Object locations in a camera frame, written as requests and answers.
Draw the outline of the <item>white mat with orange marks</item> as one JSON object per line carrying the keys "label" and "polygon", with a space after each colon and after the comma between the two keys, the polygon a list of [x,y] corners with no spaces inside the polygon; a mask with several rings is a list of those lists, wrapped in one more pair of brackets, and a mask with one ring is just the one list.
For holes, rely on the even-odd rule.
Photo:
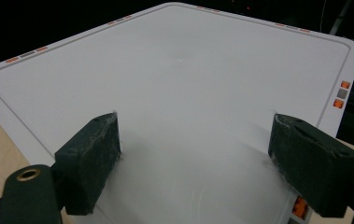
{"label": "white mat with orange marks", "polygon": [[121,155],[76,224],[288,224],[275,114],[336,135],[354,42],[167,3],[0,63],[0,124],[32,164],[116,112]]}

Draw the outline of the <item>grey metal stand pole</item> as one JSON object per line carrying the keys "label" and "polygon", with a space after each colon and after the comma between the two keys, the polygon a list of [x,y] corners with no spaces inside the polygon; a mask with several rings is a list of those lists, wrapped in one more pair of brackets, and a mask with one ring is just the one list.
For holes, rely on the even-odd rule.
{"label": "grey metal stand pole", "polygon": [[336,17],[334,23],[333,23],[333,26],[330,30],[330,35],[336,35],[339,28],[341,27],[345,17],[346,17],[346,14],[352,4],[352,1],[353,0],[346,0],[344,6],[342,7],[340,13],[338,14],[338,16]]}

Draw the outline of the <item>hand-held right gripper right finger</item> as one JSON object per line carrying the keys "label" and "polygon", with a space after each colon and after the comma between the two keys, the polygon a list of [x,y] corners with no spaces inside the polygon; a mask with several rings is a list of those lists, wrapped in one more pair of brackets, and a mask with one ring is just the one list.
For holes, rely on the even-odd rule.
{"label": "hand-held right gripper right finger", "polygon": [[268,154],[316,213],[345,214],[354,183],[353,149],[302,119],[275,114]]}

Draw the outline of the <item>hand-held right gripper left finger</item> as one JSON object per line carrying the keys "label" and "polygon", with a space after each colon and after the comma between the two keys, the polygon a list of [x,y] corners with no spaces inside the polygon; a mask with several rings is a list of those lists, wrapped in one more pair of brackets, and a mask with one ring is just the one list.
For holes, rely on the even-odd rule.
{"label": "hand-held right gripper left finger", "polygon": [[52,174],[59,207],[68,215],[91,214],[120,155],[118,114],[90,120],[55,152]]}

